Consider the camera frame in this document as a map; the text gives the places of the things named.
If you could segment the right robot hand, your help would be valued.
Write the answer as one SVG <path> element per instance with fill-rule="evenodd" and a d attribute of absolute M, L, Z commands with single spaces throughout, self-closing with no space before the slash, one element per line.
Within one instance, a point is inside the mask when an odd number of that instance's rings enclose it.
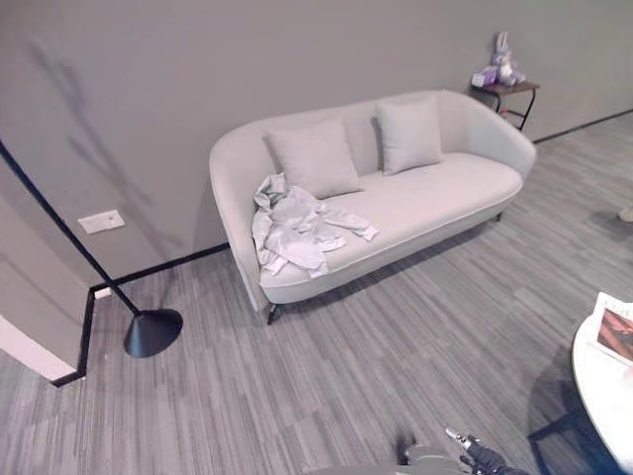
<path fill-rule="evenodd" d="M 503 457 L 494 450 L 481 445 L 477 439 L 462 435 L 450 427 L 446 427 L 444 432 L 467 454 L 463 460 L 473 469 L 474 474 L 500 474 L 504 470 Z"/>

